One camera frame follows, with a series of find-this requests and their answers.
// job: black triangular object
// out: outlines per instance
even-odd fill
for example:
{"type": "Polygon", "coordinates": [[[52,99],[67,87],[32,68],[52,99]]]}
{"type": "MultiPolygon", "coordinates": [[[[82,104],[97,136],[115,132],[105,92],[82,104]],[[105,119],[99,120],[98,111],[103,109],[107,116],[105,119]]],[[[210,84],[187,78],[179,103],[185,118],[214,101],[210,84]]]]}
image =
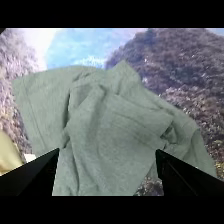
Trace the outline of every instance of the black triangular object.
{"type": "Polygon", "coordinates": [[[0,177],[0,196],[51,196],[59,149],[0,177]]]}
{"type": "Polygon", "coordinates": [[[224,196],[224,182],[156,150],[156,164],[164,196],[224,196]]]}

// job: seaweed-covered rock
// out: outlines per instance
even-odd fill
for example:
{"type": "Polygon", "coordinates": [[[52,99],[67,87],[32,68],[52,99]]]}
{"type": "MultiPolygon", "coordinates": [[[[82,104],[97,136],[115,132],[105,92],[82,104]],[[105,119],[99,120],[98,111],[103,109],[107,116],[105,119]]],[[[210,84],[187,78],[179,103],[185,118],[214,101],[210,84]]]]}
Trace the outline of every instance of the seaweed-covered rock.
{"type": "Polygon", "coordinates": [[[33,49],[26,46],[16,29],[0,35],[0,129],[5,131],[21,153],[30,153],[31,146],[12,96],[11,81],[39,71],[33,49]]]}
{"type": "Polygon", "coordinates": [[[224,178],[224,37],[204,28],[148,29],[115,51],[106,68],[123,59],[146,88],[197,122],[224,178]]]}

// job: garment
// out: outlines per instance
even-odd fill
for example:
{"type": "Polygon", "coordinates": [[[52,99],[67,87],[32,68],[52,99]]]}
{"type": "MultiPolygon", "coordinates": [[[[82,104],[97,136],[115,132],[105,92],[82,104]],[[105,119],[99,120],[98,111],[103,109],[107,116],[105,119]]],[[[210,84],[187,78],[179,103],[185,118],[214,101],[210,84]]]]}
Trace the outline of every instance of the garment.
{"type": "Polygon", "coordinates": [[[0,131],[0,176],[23,165],[12,140],[0,131]]]}
{"type": "Polygon", "coordinates": [[[60,148],[53,195],[133,195],[162,149],[213,176],[196,123],[122,61],[19,78],[13,91],[37,156],[60,148]]]}

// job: blue water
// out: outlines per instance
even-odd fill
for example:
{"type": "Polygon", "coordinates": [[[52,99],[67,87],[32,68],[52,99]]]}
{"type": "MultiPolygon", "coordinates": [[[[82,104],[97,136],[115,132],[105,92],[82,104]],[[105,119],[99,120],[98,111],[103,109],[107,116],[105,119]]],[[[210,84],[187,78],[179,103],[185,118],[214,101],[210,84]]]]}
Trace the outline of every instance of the blue water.
{"type": "Polygon", "coordinates": [[[104,68],[105,60],[128,41],[116,35],[119,28],[64,28],[59,31],[46,53],[48,69],[68,65],[92,65],[104,68]]]}

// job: yellow object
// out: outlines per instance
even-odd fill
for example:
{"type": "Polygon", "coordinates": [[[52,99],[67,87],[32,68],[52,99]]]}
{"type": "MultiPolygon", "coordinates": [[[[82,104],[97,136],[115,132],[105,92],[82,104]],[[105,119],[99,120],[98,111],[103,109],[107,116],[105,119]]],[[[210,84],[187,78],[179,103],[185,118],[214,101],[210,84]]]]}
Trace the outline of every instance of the yellow object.
{"type": "Polygon", "coordinates": [[[0,176],[23,165],[12,140],[0,131],[0,176]]]}

